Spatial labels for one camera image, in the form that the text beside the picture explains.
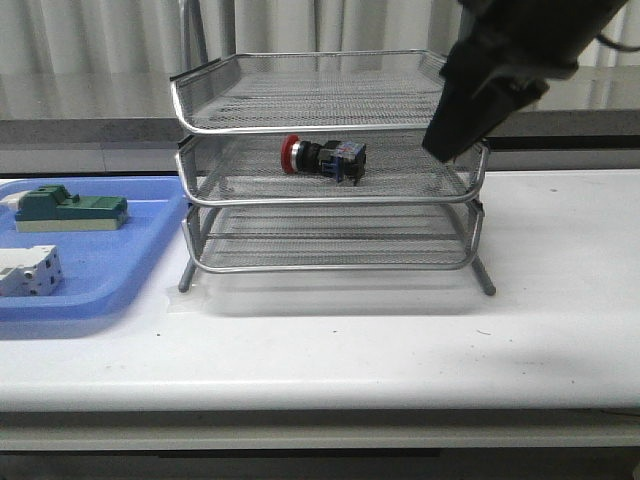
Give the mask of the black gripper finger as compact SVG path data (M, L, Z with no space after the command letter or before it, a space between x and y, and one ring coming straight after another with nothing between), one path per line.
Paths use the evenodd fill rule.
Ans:
M472 92L447 79L427 127L422 146L439 161L464 153L495 127L495 89L492 81Z
M512 113L538 99L538 83L490 82L474 94L462 96L457 154L466 152Z

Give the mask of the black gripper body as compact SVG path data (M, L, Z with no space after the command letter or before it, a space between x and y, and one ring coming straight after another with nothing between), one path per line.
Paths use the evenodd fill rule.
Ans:
M463 1L471 28L440 75L443 108L523 108L565 80L623 1Z

